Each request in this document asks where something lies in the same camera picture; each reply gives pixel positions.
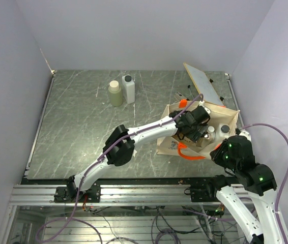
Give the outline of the beige cap bottle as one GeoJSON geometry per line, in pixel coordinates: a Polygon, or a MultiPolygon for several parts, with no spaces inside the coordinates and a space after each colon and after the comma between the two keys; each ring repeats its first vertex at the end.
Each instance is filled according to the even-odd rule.
{"type": "Polygon", "coordinates": [[[118,81],[113,80],[109,83],[108,92],[110,103],[112,104],[112,106],[114,107],[121,106],[123,103],[123,95],[122,95],[122,89],[118,81]]]}

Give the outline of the beige canvas tote bag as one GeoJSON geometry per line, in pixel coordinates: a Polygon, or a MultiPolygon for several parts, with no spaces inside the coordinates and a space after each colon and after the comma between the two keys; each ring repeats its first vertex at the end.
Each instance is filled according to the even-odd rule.
{"type": "MultiPolygon", "coordinates": [[[[188,111],[194,110],[199,106],[198,102],[194,102],[188,111]]],[[[239,111],[228,109],[224,106],[218,106],[205,102],[205,106],[211,110],[208,126],[213,126],[215,130],[220,123],[227,124],[230,127],[231,135],[235,135],[239,111]]],[[[188,160],[210,159],[210,152],[213,151],[221,142],[216,142],[215,139],[208,146],[201,148],[196,146],[197,142],[192,142],[185,137],[184,140],[179,140],[177,135],[163,137],[157,140],[156,153],[159,155],[180,156],[188,160]]]]}

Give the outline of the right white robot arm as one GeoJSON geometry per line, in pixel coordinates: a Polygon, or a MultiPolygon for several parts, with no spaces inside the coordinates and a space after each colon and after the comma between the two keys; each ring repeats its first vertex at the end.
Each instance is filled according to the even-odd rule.
{"type": "Polygon", "coordinates": [[[278,207],[279,191],[272,170],[255,161],[250,139],[243,135],[224,139],[210,153],[212,161],[234,173],[257,212],[255,217],[230,183],[218,175],[208,181],[206,197],[219,200],[233,216],[249,243],[288,243],[288,229],[278,207]]]}

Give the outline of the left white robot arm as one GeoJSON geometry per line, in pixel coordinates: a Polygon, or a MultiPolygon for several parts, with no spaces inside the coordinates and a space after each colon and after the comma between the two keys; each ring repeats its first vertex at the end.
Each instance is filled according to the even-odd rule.
{"type": "Polygon", "coordinates": [[[188,139],[196,143],[206,132],[211,119],[210,109],[199,105],[192,111],[173,111],[164,118],[136,128],[120,125],[115,128],[105,142],[102,154],[89,167],[67,181],[67,197],[79,202],[85,192],[108,170],[120,167],[131,161],[136,147],[162,137],[176,136],[179,140],[188,139]]]}

